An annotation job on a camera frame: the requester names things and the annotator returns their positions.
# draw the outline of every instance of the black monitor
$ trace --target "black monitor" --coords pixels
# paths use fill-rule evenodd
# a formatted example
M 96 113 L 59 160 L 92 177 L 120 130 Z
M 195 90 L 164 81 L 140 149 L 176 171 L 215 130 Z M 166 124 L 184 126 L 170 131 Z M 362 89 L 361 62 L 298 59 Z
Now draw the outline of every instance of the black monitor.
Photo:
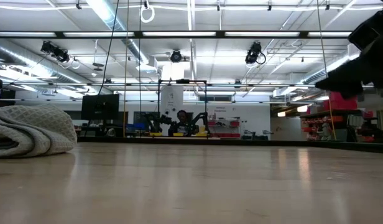
M 96 95 L 82 98 L 81 119 L 118 119 L 119 95 Z

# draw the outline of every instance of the folded towel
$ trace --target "folded towel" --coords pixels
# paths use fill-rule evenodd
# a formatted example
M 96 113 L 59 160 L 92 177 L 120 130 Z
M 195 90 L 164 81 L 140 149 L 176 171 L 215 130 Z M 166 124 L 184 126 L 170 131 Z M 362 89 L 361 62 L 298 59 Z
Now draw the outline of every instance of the folded towel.
M 58 154 L 76 142 L 71 117 L 54 105 L 0 108 L 0 157 Z

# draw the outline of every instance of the ceiling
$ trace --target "ceiling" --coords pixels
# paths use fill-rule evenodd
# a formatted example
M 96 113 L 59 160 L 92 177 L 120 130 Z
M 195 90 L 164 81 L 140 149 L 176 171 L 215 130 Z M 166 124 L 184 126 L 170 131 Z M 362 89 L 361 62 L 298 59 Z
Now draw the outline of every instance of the ceiling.
M 340 10 L 332 7 L 345 7 L 352 0 L 330 0 L 330 10 L 320 10 L 320 21 L 325 30 L 353 30 L 362 21 L 372 16 L 377 10 L 348 10 L 337 19 Z M 5 0 L 0 6 L 11 7 L 67 7 L 74 6 L 77 0 Z M 119 17 L 127 24 L 129 30 L 188 30 L 187 0 L 150 0 L 152 6 L 171 6 L 183 10 L 155 8 L 155 17 L 149 23 L 139 19 L 139 8 L 129 8 L 128 1 L 121 0 Z M 353 0 L 353 9 L 381 6 L 380 0 Z M 86 1 L 81 0 L 82 10 L 65 9 L 54 11 L 24 11 L 0 8 L 0 30 L 8 31 L 107 31 L 104 22 L 96 13 L 87 8 Z M 129 1 L 130 6 L 138 6 L 140 1 Z M 196 9 L 216 7 L 216 0 L 195 0 Z M 268 6 L 268 1 L 260 0 L 220 0 L 221 6 Z M 276 7 L 294 9 L 316 7 L 316 0 L 272 0 L 273 10 L 217 10 L 195 12 L 195 30 L 319 30 L 317 11 L 278 11 Z M 47 39 L 11 39 L 10 41 L 43 55 L 40 51 L 42 42 Z M 246 52 L 252 44 L 252 39 L 195 39 L 196 76 L 199 80 L 211 83 L 234 83 L 236 79 L 243 83 L 295 83 L 292 74 L 304 75 L 323 66 L 323 49 L 320 40 L 274 40 L 269 46 L 270 39 L 259 40 L 262 48 L 267 47 L 266 64 L 252 69 L 249 73 L 244 62 Z M 68 53 L 75 56 L 82 64 L 73 72 L 94 82 L 102 82 L 103 73 L 93 71 L 95 41 L 94 40 L 52 40 L 52 42 Z M 105 63 L 110 40 L 99 40 L 95 61 Z M 146 55 L 156 56 L 159 65 L 169 63 L 167 53 L 174 49 L 182 55 L 190 57 L 190 41 L 188 39 L 141 39 L 136 41 Z M 277 68 L 287 57 L 292 55 L 300 44 L 301 50 L 291 57 L 291 60 Z M 344 54 L 348 49 L 347 40 L 324 40 L 323 47 L 327 61 Z M 124 82 L 127 70 L 127 82 L 138 82 L 134 77 L 142 77 L 142 82 L 157 81 L 155 74 L 141 73 L 136 70 L 135 61 L 126 64 L 126 47 L 120 40 L 113 40 L 110 58 L 106 69 L 106 78 L 115 82 Z M 185 78 L 192 78 L 190 69 L 185 72 Z

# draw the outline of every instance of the light wood floor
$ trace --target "light wood floor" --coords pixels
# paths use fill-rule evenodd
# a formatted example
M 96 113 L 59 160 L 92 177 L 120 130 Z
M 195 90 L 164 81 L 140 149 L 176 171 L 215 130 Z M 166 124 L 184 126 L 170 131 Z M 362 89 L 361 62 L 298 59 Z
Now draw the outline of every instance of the light wood floor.
M 79 144 L 0 160 L 0 224 L 383 223 L 383 154 Z

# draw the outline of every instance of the person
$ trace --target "person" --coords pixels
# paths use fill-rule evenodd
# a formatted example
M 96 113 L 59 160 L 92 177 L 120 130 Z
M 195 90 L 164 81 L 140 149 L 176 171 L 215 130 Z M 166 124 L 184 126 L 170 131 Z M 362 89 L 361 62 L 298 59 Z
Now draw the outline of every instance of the person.
M 187 121 L 187 112 L 180 110 L 177 113 L 179 122 L 176 125 L 173 125 L 168 130 L 168 135 L 173 136 L 174 133 L 182 133 L 184 136 L 190 136 L 196 134 L 198 130 L 192 130 L 192 133 L 189 133 L 188 121 Z

